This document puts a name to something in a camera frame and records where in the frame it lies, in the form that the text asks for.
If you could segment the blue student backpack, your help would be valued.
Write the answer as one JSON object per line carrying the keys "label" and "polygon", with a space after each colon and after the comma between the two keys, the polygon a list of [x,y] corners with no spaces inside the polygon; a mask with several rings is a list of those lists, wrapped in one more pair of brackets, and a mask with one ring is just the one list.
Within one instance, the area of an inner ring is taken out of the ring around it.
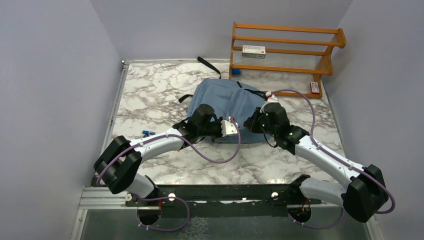
{"label": "blue student backpack", "polygon": [[233,116],[240,126],[242,144],[264,143],[270,137],[253,133],[243,123],[253,115],[256,108],[261,108],[266,102],[265,93],[244,83],[231,79],[206,78],[196,88],[193,94],[185,94],[178,101],[182,103],[191,98],[187,115],[191,117],[201,104],[207,104],[214,109],[217,117]]}

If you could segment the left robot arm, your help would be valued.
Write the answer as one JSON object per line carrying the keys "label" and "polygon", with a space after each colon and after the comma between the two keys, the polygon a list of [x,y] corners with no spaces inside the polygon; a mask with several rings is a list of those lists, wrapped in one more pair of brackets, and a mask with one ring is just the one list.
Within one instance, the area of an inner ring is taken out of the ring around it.
{"label": "left robot arm", "polygon": [[157,187],[148,176],[138,174],[140,165],[161,154],[194,145],[205,137],[221,138],[223,122],[224,118],[217,117],[210,105],[201,104],[192,116],[164,132],[134,140],[117,136],[93,165],[98,175],[96,185],[107,187],[112,194],[126,191],[138,196],[144,205],[152,205],[157,200]]}

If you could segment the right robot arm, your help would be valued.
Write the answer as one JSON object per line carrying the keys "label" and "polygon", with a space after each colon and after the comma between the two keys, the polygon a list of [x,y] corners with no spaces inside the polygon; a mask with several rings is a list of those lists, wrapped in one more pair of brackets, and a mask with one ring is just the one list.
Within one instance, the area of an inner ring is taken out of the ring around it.
{"label": "right robot arm", "polygon": [[[394,210],[394,197],[386,188],[378,167],[372,164],[365,167],[324,146],[311,132],[290,124],[286,110],[279,103],[257,107],[243,125],[252,133],[273,137],[277,147],[313,163],[335,179],[335,182],[327,182],[311,176],[303,177],[288,190],[292,202],[323,200],[342,207],[362,223],[375,214],[388,214]],[[391,207],[381,211],[388,201]]]}

